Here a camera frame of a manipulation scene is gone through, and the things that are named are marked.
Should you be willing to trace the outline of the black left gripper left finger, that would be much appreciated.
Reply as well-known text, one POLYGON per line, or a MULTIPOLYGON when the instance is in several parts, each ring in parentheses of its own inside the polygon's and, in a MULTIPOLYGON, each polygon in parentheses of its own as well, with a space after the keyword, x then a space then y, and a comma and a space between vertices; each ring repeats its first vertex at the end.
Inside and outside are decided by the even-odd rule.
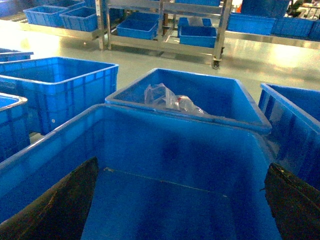
POLYGON ((0 224, 2 240, 79 240, 99 173, 92 157, 0 224))

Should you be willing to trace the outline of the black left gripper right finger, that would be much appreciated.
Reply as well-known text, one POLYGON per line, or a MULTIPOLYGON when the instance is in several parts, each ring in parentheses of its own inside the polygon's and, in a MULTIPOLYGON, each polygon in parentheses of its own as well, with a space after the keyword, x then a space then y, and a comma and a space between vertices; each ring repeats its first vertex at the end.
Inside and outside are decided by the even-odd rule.
POLYGON ((320 238, 320 191, 278 163, 264 179, 265 199, 283 240, 320 238))

